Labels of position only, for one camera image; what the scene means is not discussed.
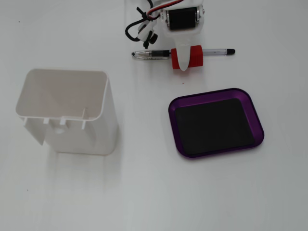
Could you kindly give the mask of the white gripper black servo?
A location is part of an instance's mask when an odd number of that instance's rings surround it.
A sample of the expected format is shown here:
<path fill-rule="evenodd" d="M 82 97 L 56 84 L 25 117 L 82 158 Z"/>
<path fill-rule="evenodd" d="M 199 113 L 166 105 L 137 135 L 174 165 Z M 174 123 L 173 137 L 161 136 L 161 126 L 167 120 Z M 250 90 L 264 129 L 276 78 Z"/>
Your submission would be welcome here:
<path fill-rule="evenodd" d="M 182 71 L 188 69 L 192 36 L 199 34 L 204 25 L 203 3 L 202 0 L 183 0 L 160 11 L 160 27 L 166 37 L 173 37 Z"/>

